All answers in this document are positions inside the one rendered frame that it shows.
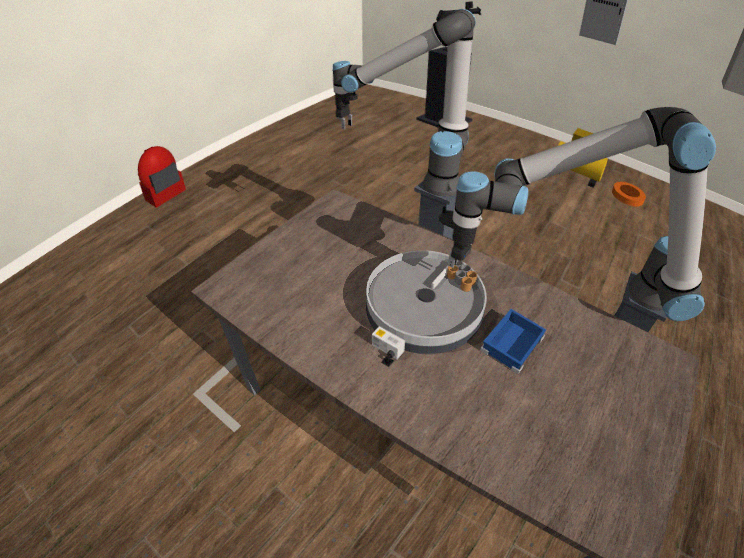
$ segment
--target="white baseboard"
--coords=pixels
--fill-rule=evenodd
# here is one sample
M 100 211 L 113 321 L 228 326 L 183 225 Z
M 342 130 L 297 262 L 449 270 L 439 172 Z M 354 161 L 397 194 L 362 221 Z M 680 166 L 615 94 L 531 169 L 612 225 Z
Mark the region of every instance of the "white baseboard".
M 407 93 L 409 95 L 414 95 L 416 97 L 421 97 L 421 98 L 426 97 L 426 91 L 424 91 L 423 89 L 417 89 L 415 87 L 410 87 L 408 85 L 400 85 L 397 83 L 392 83 L 392 82 L 384 81 L 384 80 L 375 80 L 374 85 L 378 87 L 382 87 L 384 89 L 390 89 L 391 91 Z M 295 103 L 294 105 L 287 107 L 286 109 L 280 110 L 279 112 L 276 112 L 270 116 L 267 116 L 266 118 L 262 118 L 258 122 L 254 122 L 253 124 L 246 126 L 245 128 L 242 128 L 241 130 L 238 130 L 237 132 L 230 134 L 229 136 L 226 136 L 222 138 L 221 140 L 214 142 L 213 144 L 205 147 L 204 149 L 201 149 L 197 151 L 196 153 L 193 153 L 189 155 L 188 157 L 185 157 L 181 159 L 180 161 L 177 161 L 176 164 L 178 168 L 181 170 L 188 168 L 191 165 L 208 157 L 209 155 L 216 153 L 220 149 L 223 149 L 227 147 L 228 145 L 231 145 L 235 143 L 236 141 L 241 140 L 244 137 L 249 136 L 254 132 L 257 132 L 258 130 L 261 130 L 262 128 L 265 128 L 266 126 L 269 126 L 273 124 L 274 122 L 278 122 L 282 118 L 286 118 L 287 116 L 291 114 L 299 112 L 307 107 L 310 107 L 332 96 L 333 96 L 333 90 L 328 89 L 326 91 L 323 91 L 322 93 L 318 93 L 317 95 L 309 97 L 305 99 L 304 101 Z M 473 103 L 468 103 L 468 110 L 475 112 L 477 114 L 488 116 L 489 118 L 493 118 L 495 120 L 500 120 L 508 124 L 513 124 L 515 126 L 525 128 L 532 132 L 537 132 L 538 134 L 542 134 L 544 136 L 554 138 L 558 141 L 570 141 L 572 137 L 570 134 L 567 134 L 565 132 L 559 132 L 558 130 L 554 130 L 553 128 L 548 128 L 547 126 L 543 126 L 535 122 L 530 122 L 529 120 L 524 120 L 523 118 L 512 116 L 510 114 L 506 114 L 505 112 L 501 112 L 499 110 L 491 109 L 488 107 L 482 107 L 480 105 L 476 105 Z M 658 169 L 646 163 L 642 163 L 626 155 L 615 155 L 614 157 L 610 157 L 610 159 L 612 159 L 613 161 L 617 163 L 620 163 L 621 165 L 625 165 L 627 167 L 640 171 L 649 176 L 653 176 L 654 178 L 658 178 L 659 180 L 669 182 L 669 172 L 663 171 L 661 169 Z M 118 209 L 125 203 L 133 200 L 134 198 L 140 195 L 142 195 L 142 191 L 140 189 L 139 184 L 132 186 L 130 189 L 123 192 L 122 194 L 119 194 L 114 199 L 106 202 L 99 208 L 91 211 L 84 217 L 78 219 L 71 225 L 65 227 L 64 229 L 59 231 L 57 234 L 49 237 L 48 239 L 46 239 L 44 242 L 42 242 L 35 248 L 29 250 L 22 256 L 16 258 L 12 262 L 10 262 L 8 265 L 0 269 L 0 283 L 3 283 L 4 281 L 8 280 L 10 277 L 15 275 L 19 271 L 21 271 L 23 268 L 30 265 L 31 263 L 38 260 L 39 258 L 41 258 L 47 252 L 54 250 L 57 246 L 59 246 L 66 240 L 69 240 L 70 238 L 75 236 L 80 231 L 86 229 L 87 227 L 89 227 L 90 225 L 98 221 L 99 219 L 102 219 L 103 217 L 111 213 L 112 211 Z M 725 207 L 726 209 L 730 209 L 731 211 L 739 213 L 740 215 L 744 215 L 744 204 L 741 204 L 730 198 L 722 196 L 721 194 L 717 194 L 716 192 L 711 192 L 710 190 L 708 190 L 706 193 L 706 199 L 710 200 L 711 202 L 717 205 L 721 205 Z

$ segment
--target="red mailbox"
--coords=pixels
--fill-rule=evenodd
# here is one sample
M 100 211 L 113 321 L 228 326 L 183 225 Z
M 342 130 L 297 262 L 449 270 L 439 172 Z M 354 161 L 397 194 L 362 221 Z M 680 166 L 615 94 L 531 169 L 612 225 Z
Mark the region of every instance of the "red mailbox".
M 165 147 L 146 149 L 137 165 L 137 174 L 142 194 L 155 207 L 186 189 L 183 175 L 176 168 L 176 160 Z

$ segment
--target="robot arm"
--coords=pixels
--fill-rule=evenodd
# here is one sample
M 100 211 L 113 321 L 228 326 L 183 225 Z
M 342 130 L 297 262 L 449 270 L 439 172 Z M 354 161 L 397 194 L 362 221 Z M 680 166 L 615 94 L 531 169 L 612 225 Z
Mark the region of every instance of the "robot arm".
M 506 159 L 496 167 L 495 182 L 481 173 L 463 174 L 452 215 L 452 259 L 462 260 L 470 251 L 484 209 L 524 213 L 527 184 L 636 147 L 662 144 L 669 148 L 669 236 L 657 242 L 642 276 L 669 318 L 697 316 L 703 306 L 698 263 L 707 168 L 716 143 L 708 128 L 683 109 L 651 109 L 620 126 L 516 161 Z
M 448 46 L 461 39 L 472 37 L 475 28 L 473 14 L 480 13 L 479 8 L 470 8 L 472 2 L 464 10 L 440 12 L 440 16 L 448 14 L 434 23 L 431 29 L 414 37 L 410 41 L 378 56 L 363 66 L 352 65 L 347 61 L 333 64 L 333 91 L 336 94 L 336 117 L 341 119 L 341 127 L 346 128 L 346 117 L 351 126 L 351 112 L 349 103 L 357 98 L 356 91 L 372 83 L 406 62 L 434 50 L 440 46 Z

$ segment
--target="l-shaped floor marking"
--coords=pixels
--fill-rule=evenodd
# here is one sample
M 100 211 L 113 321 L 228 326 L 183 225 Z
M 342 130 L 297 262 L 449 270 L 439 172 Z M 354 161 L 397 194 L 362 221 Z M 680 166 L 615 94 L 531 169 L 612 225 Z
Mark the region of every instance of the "l-shaped floor marking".
M 233 432 L 235 432 L 238 428 L 240 428 L 238 421 L 236 421 L 234 418 L 228 415 L 222 407 L 217 405 L 217 403 L 215 403 L 214 400 L 207 395 L 207 392 L 210 389 L 212 389 L 214 386 L 216 386 L 222 378 L 227 376 L 230 373 L 230 370 L 235 368 L 235 364 L 236 364 L 235 359 L 232 359 L 225 366 L 220 368 L 214 376 L 209 378 L 206 384 L 204 384 L 202 387 L 200 387 L 194 392 L 194 396 L 199 401 L 204 403 L 207 409 L 212 411 L 214 416 L 220 419 L 225 424 L 225 426 L 227 426 Z

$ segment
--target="black hole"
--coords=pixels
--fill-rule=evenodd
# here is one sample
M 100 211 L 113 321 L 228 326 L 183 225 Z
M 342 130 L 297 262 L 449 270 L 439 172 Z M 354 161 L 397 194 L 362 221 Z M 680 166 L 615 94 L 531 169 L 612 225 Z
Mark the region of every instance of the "black hole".
M 431 302 L 436 298 L 436 294 L 431 289 L 419 289 L 416 291 L 416 298 L 421 302 Z

